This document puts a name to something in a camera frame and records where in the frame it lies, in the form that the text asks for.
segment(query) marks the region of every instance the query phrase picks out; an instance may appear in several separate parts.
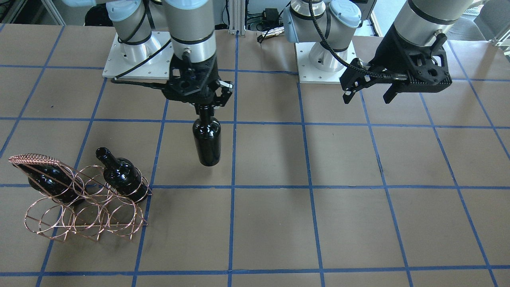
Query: copper wire rack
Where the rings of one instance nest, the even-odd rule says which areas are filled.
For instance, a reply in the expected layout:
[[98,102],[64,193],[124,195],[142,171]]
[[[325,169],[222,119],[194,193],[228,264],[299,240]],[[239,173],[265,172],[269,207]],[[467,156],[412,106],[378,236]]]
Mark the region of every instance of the copper wire rack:
[[[129,195],[117,193],[115,188],[105,182],[102,166],[90,165],[76,170],[58,159],[41,154],[16,155],[10,157],[9,161],[32,183],[40,187],[42,190],[40,193],[44,196],[30,205],[25,213],[24,224],[30,232],[59,242],[66,241],[68,234],[77,234],[96,242],[104,233],[112,233],[132,240],[133,235],[142,226],[147,225],[144,211],[137,202],[128,198]],[[71,179],[71,183],[66,184],[50,175],[45,175],[67,187],[60,194],[51,195],[20,167],[24,165],[42,174],[31,166],[42,164],[59,168]],[[142,188],[142,185],[147,186],[145,195],[151,196],[147,179],[143,176],[140,185],[131,194]],[[76,199],[70,203],[59,201],[57,197],[69,190],[77,194]]]

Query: floor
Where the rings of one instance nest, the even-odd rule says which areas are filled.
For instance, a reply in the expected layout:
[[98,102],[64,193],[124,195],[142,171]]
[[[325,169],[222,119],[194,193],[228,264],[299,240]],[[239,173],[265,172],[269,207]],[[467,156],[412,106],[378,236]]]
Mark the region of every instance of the floor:
[[[499,49],[449,42],[444,92],[385,105],[376,85],[344,105],[338,86],[299,84],[284,38],[218,32],[235,95],[216,115],[222,158],[206,168],[189,105],[101,77],[114,35],[0,26],[1,286],[510,286],[510,64]],[[355,37],[358,56],[370,60],[379,41]],[[83,168],[100,146],[150,181],[149,226],[131,242],[28,232],[40,195],[7,158]]]

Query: white mounting plate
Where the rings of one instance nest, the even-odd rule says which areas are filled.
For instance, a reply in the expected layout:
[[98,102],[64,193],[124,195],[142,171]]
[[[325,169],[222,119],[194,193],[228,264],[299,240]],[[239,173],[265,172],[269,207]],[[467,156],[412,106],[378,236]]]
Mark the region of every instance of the white mounting plate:
[[[163,46],[170,39],[169,32],[152,32],[152,34]],[[103,70],[103,78],[113,78],[116,75],[131,69],[134,65],[124,60],[124,54],[121,51],[120,43],[117,41],[118,35],[115,34],[112,48],[106,60],[105,69]],[[125,75],[121,79],[151,79],[151,80],[168,80],[170,69],[170,60],[172,59],[172,44],[168,45],[164,50],[159,52],[153,60],[152,64],[145,63],[138,69]]]
[[[299,71],[299,82],[303,84],[333,84],[340,85],[340,76],[344,74],[345,67],[335,73],[325,72],[317,69],[308,59],[308,54],[314,46],[314,42],[296,43],[297,70]],[[347,63],[356,58],[352,42],[347,48]]]

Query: blue joint cover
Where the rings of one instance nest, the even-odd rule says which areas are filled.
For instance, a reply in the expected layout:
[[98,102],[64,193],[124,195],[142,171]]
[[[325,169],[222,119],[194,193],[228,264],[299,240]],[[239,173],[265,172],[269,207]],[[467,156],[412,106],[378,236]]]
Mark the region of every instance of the blue joint cover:
[[166,3],[182,10],[192,10],[203,6],[208,0],[165,0]]
[[333,15],[344,25],[351,28],[359,27],[361,23],[360,8],[349,0],[332,0],[329,8]]
[[62,0],[65,5],[70,7],[83,7],[97,5],[95,0]]
[[290,43],[299,43],[296,29],[294,29],[294,20],[292,19],[292,15],[290,13],[290,7],[284,8],[282,19],[284,22],[285,38],[287,41]]
[[106,3],[106,10],[111,21],[120,22],[131,16],[140,6],[142,0],[122,0]]

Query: black bottle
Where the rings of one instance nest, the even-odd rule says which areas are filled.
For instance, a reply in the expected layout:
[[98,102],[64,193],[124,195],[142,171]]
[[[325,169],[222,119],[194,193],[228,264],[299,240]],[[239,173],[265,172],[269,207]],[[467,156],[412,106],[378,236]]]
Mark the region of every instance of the black bottle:
[[220,122],[212,116],[212,106],[196,106],[198,118],[193,123],[196,150],[200,163],[213,166],[220,161],[221,154],[221,126]]
[[125,158],[116,158],[107,148],[98,148],[96,157],[105,165],[103,176],[121,196],[141,202],[147,197],[147,185],[142,182],[142,175],[134,165]]
[[[35,190],[54,197],[63,204],[69,204],[79,197],[74,190],[70,188],[72,186],[72,178],[60,170],[58,166],[50,164],[30,164],[30,167],[35,168],[39,172],[24,164],[17,164],[17,166],[30,175],[29,184]],[[73,205],[80,204],[82,201],[83,199],[76,200],[73,202]]]

